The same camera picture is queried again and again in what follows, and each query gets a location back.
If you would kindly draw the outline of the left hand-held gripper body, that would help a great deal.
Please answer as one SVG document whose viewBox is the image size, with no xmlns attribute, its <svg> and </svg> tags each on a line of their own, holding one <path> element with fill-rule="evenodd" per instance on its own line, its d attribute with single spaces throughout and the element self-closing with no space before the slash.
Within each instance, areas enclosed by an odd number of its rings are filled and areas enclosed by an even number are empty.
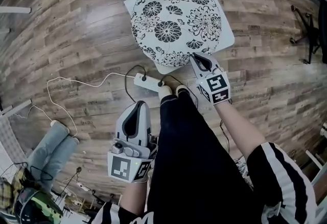
<svg viewBox="0 0 327 224">
<path fill-rule="evenodd" d="M 114 139 L 107 154 L 108 176 L 128 183 L 141 183 L 154 165 L 157 149 L 157 141 L 139 146 Z"/>
</svg>

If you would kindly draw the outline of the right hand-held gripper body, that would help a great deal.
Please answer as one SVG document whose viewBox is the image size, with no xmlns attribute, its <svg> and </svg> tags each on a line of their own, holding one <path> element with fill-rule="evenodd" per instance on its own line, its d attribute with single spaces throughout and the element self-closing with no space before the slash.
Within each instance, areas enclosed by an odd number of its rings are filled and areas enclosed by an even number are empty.
<svg viewBox="0 0 327 224">
<path fill-rule="evenodd" d="M 230 99 L 230 84 L 227 72 L 209 74 L 205 78 L 197 79 L 196 83 L 200 93 L 212 105 Z"/>
</svg>

